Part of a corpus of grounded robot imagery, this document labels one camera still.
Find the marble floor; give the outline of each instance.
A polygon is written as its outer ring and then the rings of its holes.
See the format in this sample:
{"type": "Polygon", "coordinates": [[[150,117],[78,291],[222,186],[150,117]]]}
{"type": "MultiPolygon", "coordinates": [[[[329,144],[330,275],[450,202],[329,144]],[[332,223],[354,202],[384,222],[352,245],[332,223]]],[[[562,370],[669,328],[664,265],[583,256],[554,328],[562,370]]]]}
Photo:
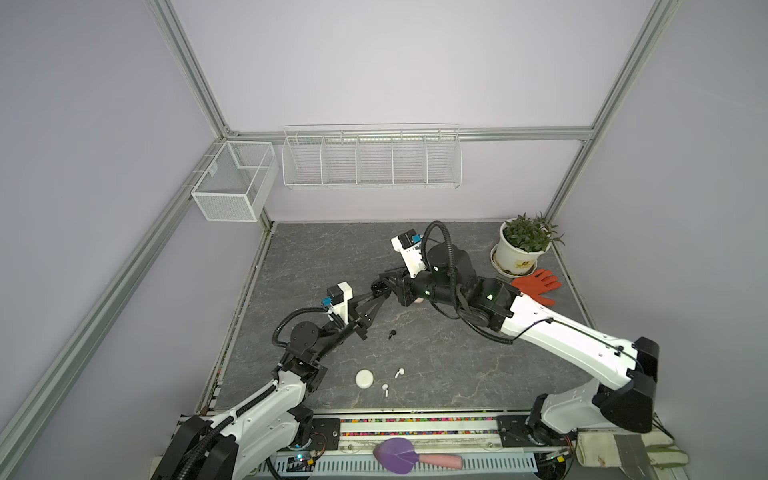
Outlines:
{"type": "MultiPolygon", "coordinates": [[[[469,252],[478,275],[495,276],[488,256],[498,242],[498,223],[447,226],[453,243],[469,252]]],[[[421,233],[425,227],[426,223],[278,223],[231,347],[216,410],[237,404],[270,379],[282,354],[270,337],[285,315],[319,305],[326,288],[342,281],[349,282],[356,294],[369,291],[380,272],[402,265],[389,239],[411,228],[421,233]]],[[[440,237],[437,229],[433,235],[440,237]]],[[[539,266],[552,270],[564,283],[547,294],[557,302],[552,309],[583,323],[553,250],[539,259],[539,266]]],[[[326,322],[322,314],[300,320],[326,322]]],[[[562,392],[590,379],[530,343],[491,342],[460,320],[440,316],[427,303],[406,309],[394,296],[380,310],[367,340],[349,337],[325,357],[323,365],[328,373],[305,401],[311,409],[529,409],[541,393],[562,392]],[[392,329],[397,334],[388,339],[392,329]],[[373,372],[373,387],[356,386],[355,374],[361,368],[373,372]],[[400,368],[406,373],[395,379],[400,368]],[[388,398],[383,383],[389,384],[388,398]]]]}

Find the white flower pot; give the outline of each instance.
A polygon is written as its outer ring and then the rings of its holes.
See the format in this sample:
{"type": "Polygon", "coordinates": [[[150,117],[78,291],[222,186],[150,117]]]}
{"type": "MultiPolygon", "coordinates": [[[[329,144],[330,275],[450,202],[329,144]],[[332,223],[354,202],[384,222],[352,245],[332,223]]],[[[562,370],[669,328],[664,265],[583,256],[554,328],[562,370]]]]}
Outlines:
{"type": "Polygon", "coordinates": [[[519,248],[510,245],[507,239],[504,238],[504,227],[506,227],[506,224],[506,222],[503,222],[498,228],[498,246],[496,247],[495,254],[496,263],[511,275],[528,273],[530,270],[533,270],[533,267],[536,264],[536,259],[538,259],[542,253],[549,250],[549,247],[552,246],[552,242],[547,245],[546,250],[540,252],[526,252],[525,250],[520,250],[519,248]]]}

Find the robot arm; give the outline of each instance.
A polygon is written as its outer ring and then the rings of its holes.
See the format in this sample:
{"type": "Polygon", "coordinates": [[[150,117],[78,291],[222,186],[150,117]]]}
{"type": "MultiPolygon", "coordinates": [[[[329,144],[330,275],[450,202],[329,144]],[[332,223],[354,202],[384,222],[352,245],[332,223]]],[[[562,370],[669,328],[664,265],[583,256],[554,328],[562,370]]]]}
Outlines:
{"type": "Polygon", "coordinates": [[[284,353],[273,379],[227,412],[207,420],[193,416],[183,423],[152,480],[241,480],[275,451],[309,446],[313,412],[302,402],[326,374],[320,360],[354,333],[365,339],[391,292],[375,282],[371,293],[353,296],[344,282],[327,293],[323,307],[298,309],[275,329],[272,343],[284,353]],[[289,341],[280,341],[283,327],[304,313],[325,313],[328,321],[322,327],[297,323],[289,341]]]}
{"type": "Polygon", "coordinates": [[[445,241],[427,253],[432,224],[423,238],[414,230],[392,238],[406,265],[381,273],[371,293],[353,296],[349,284],[340,283],[328,289],[322,307],[288,315],[272,335],[272,343],[284,348],[273,379],[228,412],[208,420],[193,416],[182,424],[152,480],[241,480],[279,449],[305,449],[313,412],[302,402],[325,376],[320,360],[354,333],[366,339],[392,292],[403,306],[418,298],[435,308],[437,303],[448,305],[485,338],[506,344],[524,339],[594,377],[571,391],[540,395],[526,421],[524,442],[547,444],[585,426],[650,431],[656,343],[605,335],[543,307],[506,282],[478,276],[469,255],[451,243],[445,225],[433,224],[440,226],[445,241]],[[325,313],[328,321],[323,326],[297,323],[289,341],[280,341],[283,327],[304,313],[325,313]]]}
{"type": "MultiPolygon", "coordinates": [[[[447,229],[441,230],[445,237],[447,229]]],[[[462,320],[486,338],[507,344],[529,341],[594,377],[571,391],[538,397],[528,420],[532,440],[549,442],[580,427],[651,430],[659,353],[655,342],[606,335],[540,305],[506,282],[478,276],[469,255],[452,245],[450,236],[427,253],[425,243],[414,230],[392,238],[406,267],[381,278],[402,305],[424,298],[433,305],[454,306],[462,320]],[[486,328],[504,335],[494,336],[486,328]]]]}

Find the potted plant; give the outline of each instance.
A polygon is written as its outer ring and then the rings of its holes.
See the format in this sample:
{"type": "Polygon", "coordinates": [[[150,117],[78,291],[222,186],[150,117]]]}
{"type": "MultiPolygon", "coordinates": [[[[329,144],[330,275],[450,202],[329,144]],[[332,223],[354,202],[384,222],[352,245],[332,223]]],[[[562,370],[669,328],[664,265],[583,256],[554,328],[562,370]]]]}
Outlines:
{"type": "Polygon", "coordinates": [[[498,245],[492,259],[508,275],[528,274],[552,242],[563,243],[562,235],[557,236],[557,227],[541,214],[537,217],[522,214],[509,219],[498,228],[498,245]]]}

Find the white wire basket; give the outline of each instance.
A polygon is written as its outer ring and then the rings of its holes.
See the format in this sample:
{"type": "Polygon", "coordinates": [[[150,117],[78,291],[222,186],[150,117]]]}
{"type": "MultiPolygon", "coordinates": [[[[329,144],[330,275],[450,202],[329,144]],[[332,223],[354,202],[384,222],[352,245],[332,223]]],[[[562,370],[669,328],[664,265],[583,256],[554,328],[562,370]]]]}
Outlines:
{"type": "Polygon", "coordinates": [[[289,135],[283,182],[290,188],[456,188],[462,183],[458,129],[289,135]]]}
{"type": "Polygon", "coordinates": [[[256,222],[278,169],[270,142],[226,141],[192,197],[208,220],[256,222]]]}

